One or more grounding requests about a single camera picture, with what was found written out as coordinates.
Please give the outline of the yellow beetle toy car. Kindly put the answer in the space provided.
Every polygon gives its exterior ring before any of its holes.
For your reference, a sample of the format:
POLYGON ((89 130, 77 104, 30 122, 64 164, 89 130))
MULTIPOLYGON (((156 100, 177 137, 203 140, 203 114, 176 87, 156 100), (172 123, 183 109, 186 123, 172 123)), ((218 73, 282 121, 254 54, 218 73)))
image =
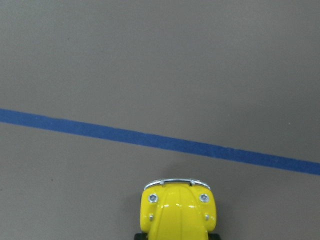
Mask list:
POLYGON ((217 209, 210 186, 194 178, 151 181, 140 198, 136 240, 219 240, 217 209))

